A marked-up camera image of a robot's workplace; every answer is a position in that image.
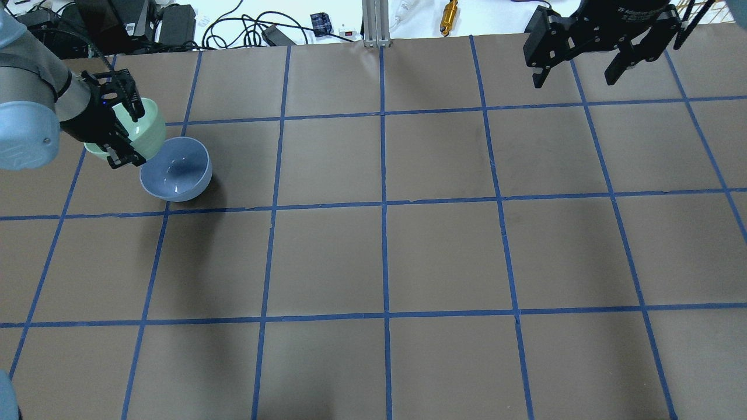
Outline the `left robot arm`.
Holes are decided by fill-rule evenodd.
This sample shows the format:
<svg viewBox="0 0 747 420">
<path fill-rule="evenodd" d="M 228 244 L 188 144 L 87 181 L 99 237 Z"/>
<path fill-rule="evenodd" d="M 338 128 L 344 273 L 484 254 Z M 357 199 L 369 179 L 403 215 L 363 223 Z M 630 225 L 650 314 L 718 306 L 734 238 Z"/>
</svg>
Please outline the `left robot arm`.
<svg viewBox="0 0 747 420">
<path fill-rule="evenodd" d="M 8 11 L 2 11 L 2 169 L 37 169 L 52 162 L 60 135 L 102 152 L 109 166 L 142 166 L 158 154 L 163 138 L 137 135 L 117 117 L 122 106 L 134 124 L 146 117 L 127 69 L 104 73 L 70 69 Z"/>
</svg>

